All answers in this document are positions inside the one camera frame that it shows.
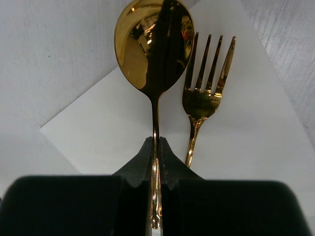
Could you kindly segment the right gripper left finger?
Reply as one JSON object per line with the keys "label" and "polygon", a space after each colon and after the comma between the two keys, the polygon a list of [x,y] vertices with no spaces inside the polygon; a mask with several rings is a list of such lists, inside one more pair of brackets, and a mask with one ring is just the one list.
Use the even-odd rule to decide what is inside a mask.
{"label": "right gripper left finger", "polygon": [[25,176],[0,205],[3,236],[150,236],[153,139],[112,175]]}

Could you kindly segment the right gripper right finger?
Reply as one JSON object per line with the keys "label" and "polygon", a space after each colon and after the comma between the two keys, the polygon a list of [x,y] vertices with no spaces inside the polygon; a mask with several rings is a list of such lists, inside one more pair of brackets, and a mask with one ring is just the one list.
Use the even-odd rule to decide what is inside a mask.
{"label": "right gripper right finger", "polygon": [[282,182],[206,180],[162,137],[158,146],[165,236],[309,236],[291,189]]}

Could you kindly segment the gold fork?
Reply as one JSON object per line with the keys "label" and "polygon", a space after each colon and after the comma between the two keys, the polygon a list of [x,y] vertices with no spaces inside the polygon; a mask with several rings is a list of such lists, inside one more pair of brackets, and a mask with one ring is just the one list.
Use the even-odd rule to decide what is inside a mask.
{"label": "gold fork", "polygon": [[194,71],[198,34],[196,34],[194,37],[191,57],[187,66],[187,72],[185,76],[182,105],[190,121],[189,145],[185,158],[185,165],[187,167],[191,166],[196,139],[202,124],[217,111],[221,103],[223,90],[225,87],[227,76],[230,71],[235,51],[236,37],[233,36],[222,66],[218,83],[216,85],[213,85],[216,66],[222,45],[223,36],[221,35],[215,51],[205,90],[202,91],[201,86],[203,82],[207,56],[210,49],[211,37],[211,35],[208,35],[204,55],[200,66],[200,71],[194,88],[191,88],[191,83]]}

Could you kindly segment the gold spoon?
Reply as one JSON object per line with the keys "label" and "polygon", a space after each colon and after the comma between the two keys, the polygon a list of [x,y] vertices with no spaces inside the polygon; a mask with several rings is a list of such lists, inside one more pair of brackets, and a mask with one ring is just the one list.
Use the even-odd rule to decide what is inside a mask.
{"label": "gold spoon", "polygon": [[115,27],[114,45],[119,68],[152,105],[150,221],[153,229],[162,227],[159,99],[186,69],[193,38],[192,17],[180,0],[133,0],[123,9]]}

